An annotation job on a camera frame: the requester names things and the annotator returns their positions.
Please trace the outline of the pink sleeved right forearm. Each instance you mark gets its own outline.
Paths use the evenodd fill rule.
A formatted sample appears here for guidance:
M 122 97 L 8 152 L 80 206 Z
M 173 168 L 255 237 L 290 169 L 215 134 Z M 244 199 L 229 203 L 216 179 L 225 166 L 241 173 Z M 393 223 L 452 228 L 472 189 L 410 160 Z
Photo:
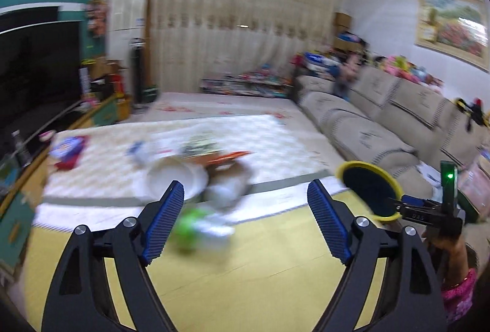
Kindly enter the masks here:
M 473 305 L 473 290 L 477 282 L 477 271 L 470 268 L 466 277 L 448 289 L 442 289 L 443 306 L 446 320 L 452 324 L 461 319 Z

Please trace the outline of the person right hand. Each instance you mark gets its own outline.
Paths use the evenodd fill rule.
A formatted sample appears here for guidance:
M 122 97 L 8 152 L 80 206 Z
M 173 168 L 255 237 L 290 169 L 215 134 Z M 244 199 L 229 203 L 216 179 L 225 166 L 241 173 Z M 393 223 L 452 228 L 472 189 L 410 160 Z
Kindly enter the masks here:
M 468 253 L 464 236 L 460 235 L 458 238 L 440 237 L 434 228 L 427 228 L 422 237 L 428 244 L 442 250 L 447 257 L 442 287 L 448 290 L 461 284 L 469 273 Z

